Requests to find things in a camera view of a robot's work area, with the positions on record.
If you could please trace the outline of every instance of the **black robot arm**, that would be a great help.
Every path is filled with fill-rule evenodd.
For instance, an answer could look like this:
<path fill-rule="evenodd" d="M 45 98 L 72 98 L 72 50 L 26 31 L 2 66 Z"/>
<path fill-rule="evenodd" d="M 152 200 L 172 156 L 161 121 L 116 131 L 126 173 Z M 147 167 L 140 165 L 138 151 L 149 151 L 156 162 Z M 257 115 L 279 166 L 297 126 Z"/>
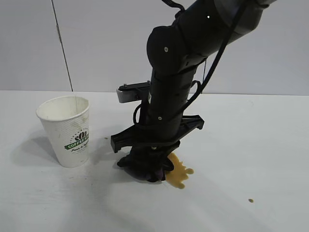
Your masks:
<path fill-rule="evenodd" d="M 275 0 L 196 0 L 187 10 L 171 0 L 162 1 L 181 10 L 171 26 L 157 27 L 149 36 L 151 82 L 117 91 L 120 102 L 141 100 L 141 104 L 134 112 L 134 125 L 113 135 L 111 141 L 114 152 L 132 147 L 118 165 L 151 182 L 165 180 L 165 171 L 173 170 L 167 156 L 180 139 L 203 128 L 200 116 L 183 116 L 183 111 L 208 83 L 225 47 L 254 30 L 263 10 Z M 216 51 L 205 81 L 193 82 L 197 67 Z M 199 84 L 197 92 L 187 100 L 193 83 Z"/>

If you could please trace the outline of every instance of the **white table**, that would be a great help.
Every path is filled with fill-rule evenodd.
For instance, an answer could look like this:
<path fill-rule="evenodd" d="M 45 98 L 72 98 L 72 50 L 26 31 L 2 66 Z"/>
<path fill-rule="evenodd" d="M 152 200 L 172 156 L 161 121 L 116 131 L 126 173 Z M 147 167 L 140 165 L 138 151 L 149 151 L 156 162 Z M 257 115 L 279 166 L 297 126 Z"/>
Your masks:
<path fill-rule="evenodd" d="M 187 114 L 204 129 L 175 151 L 195 173 L 177 189 L 116 167 L 129 148 L 114 154 L 104 137 L 138 103 L 115 93 L 77 93 L 91 102 L 91 158 L 61 167 L 35 110 L 69 94 L 0 91 L 1 232 L 309 231 L 309 97 L 200 96 Z"/>

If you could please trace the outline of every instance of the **coffee spill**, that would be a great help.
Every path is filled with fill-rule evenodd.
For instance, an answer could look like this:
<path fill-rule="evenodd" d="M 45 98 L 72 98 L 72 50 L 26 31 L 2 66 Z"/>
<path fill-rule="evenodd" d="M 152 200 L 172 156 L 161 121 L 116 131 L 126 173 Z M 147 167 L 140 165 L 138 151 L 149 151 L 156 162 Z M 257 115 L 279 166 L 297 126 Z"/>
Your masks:
<path fill-rule="evenodd" d="M 184 189 L 185 185 L 182 182 L 189 179 L 188 174 L 193 174 L 193 169 L 186 169 L 186 166 L 183 166 L 183 162 L 180 162 L 174 153 L 170 153 L 168 158 L 174 164 L 174 170 L 165 173 L 166 181 L 175 188 Z"/>

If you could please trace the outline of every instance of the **paper cup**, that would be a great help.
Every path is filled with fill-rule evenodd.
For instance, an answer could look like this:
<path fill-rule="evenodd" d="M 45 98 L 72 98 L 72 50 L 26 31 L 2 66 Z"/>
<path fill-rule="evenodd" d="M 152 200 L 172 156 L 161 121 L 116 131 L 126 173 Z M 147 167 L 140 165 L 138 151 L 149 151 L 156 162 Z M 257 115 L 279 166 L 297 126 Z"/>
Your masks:
<path fill-rule="evenodd" d="M 87 99 L 75 96 L 51 99 L 40 105 L 36 114 L 62 166 L 73 168 L 87 161 L 89 141 Z"/>

